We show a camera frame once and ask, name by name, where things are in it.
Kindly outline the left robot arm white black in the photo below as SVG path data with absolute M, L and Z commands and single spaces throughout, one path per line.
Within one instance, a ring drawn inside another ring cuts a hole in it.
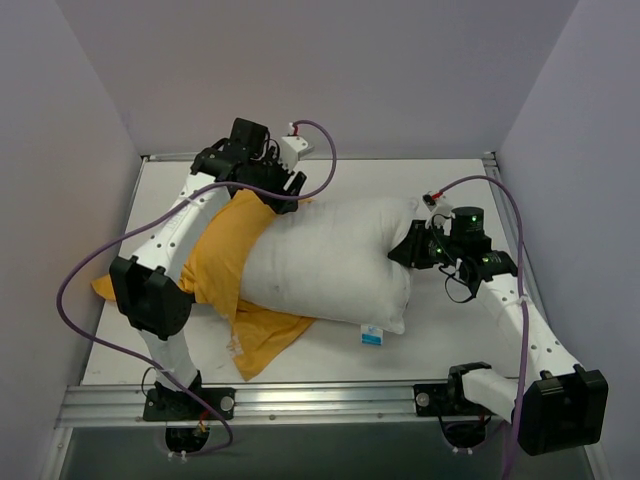
M 306 176 L 294 168 L 312 149 L 295 124 L 274 140 L 266 126 L 236 119 L 229 136 L 195 156 L 173 204 L 176 214 L 110 265 L 117 307 L 160 365 L 155 388 L 179 419 L 194 417 L 202 405 L 201 376 L 183 332 L 195 301 L 179 286 L 183 266 L 214 216 L 244 192 L 271 214 L 295 211 Z

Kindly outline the yellow Mickey Mouse pillowcase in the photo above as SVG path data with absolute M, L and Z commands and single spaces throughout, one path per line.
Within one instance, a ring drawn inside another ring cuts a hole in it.
M 315 322 L 255 305 L 241 293 L 249 254 L 275 218 L 255 193 L 240 191 L 200 236 L 178 282 L 198 304 L 212 306 L 229 323 L 230 356 L 245 381 L 260 374 Z

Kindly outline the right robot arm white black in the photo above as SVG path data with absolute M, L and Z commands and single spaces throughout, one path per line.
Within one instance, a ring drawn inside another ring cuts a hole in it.
M 491 412 L 516 427 L 518 445 L 536 456 L 591 445 L 601 438 L 608 383 L 587 370 L 560 343 L 519 285 L 511 256 L 493 248 L 484 211 L 458 207 L 415 220 L 389 258 L 414 269 L 451 268 L 456 281 L 481 303 L 506 340 L 522 347 L 522 381 L 498 374 L 486 362 L 453 366 L 444 396 L 430 407 L 444 415 Z

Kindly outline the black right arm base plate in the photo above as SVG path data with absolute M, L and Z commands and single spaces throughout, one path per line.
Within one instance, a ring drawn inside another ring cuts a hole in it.
M 470 402 L 463 393 L 462 383 L 417 383 L 412 386 L 416 415 L 419 417 L 491 416 L 486 407 Z

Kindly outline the white pillow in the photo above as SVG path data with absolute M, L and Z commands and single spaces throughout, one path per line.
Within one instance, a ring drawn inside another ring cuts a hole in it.
M 313 201 L 277 217 L 245 263 L 241 297 L 272 311 L 405 331 L 408 268 L 389 259 L 413 198 Z

